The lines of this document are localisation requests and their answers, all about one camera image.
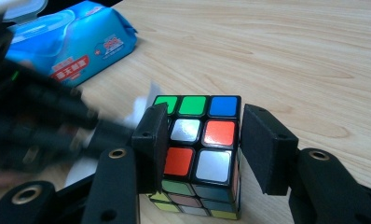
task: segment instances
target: wooden table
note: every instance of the wooden table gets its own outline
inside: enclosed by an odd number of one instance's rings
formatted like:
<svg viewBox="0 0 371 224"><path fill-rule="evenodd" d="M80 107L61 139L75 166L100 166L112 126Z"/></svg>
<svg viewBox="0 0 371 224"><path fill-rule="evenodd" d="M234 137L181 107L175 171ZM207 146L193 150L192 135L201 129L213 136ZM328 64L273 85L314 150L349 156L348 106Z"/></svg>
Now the wooden table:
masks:
<svg viewBox="0 0 371 224"><path fill-rule="evenodd" d="M151 81L166 94L238 94L274 114L300 148L333 153L371 188L371 0L132 0L115 8L139 40L81 85L102 117L128 115ZM67 170L38 178L60 189ZM240 221L161 212L142 196L142 223L292 223L288 198L262 195L246 162L241 171Z"/></svg>

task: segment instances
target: rubik's cube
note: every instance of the rubik's cube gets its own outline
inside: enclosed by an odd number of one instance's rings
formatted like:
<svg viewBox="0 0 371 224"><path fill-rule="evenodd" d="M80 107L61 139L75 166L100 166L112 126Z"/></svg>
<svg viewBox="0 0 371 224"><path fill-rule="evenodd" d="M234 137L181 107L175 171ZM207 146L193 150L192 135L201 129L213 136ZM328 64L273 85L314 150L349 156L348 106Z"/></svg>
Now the rubik's cube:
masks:
<svg viewBox="0 0 371 224"><path fill-rule="evenodd" d="M239 126L236 95L160 95L166 103L170 147L162 193L149 195L159 209L240 218Z"/></svg>

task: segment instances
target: wood grain surface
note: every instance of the wood grain surface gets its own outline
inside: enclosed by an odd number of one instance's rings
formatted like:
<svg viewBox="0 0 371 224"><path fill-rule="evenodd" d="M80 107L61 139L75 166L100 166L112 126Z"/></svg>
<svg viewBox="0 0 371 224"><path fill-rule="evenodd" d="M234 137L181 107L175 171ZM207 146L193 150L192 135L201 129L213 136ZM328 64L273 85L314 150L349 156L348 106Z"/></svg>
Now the wood grain surface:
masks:
<svg viewBox="0 0 371 224"><path fill-rule="evenodd" d="M329 151L371 188L371 0L126 0L115 9L139 39L81 85L102 117L127 116L151 81L166 94L238 94L276 116L299 148ZM60 189L67 170L37 178ZM142 223L293 223L288 198L262 195L246 162L241 171L241 220L161 212L141 196Z"/></svg>

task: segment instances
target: wet wipes package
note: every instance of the wet wipes package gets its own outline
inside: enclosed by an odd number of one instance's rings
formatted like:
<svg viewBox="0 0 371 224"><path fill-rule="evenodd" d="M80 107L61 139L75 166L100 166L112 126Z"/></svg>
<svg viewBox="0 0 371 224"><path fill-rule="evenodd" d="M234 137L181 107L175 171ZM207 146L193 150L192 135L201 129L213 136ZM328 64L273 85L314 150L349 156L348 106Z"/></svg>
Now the wet wipes package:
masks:
<svg viewBox="0 0 371 224"><path fill-rule="evenodd" d="M9 12L23 23L9 27L14 38L7 58L67 86L84 82L134 49L135 29L110 7L85 1L33 20L46 2L31 4L32 16L21 15L22 8Z"/></svg>

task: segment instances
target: blue plastic package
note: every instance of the blue plastic package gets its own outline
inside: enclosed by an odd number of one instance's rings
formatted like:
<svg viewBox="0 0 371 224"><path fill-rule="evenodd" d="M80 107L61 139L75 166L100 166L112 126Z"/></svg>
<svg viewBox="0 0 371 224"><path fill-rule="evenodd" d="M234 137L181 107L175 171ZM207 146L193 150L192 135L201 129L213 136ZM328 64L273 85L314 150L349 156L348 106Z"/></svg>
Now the blue plastic package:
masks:
<svg viewBox="0 0 371 224"><path fill-rule="evenodd" d="M117 11L90 1L10 27L7 58L76 86L133 52L136 30Z"/></svg>

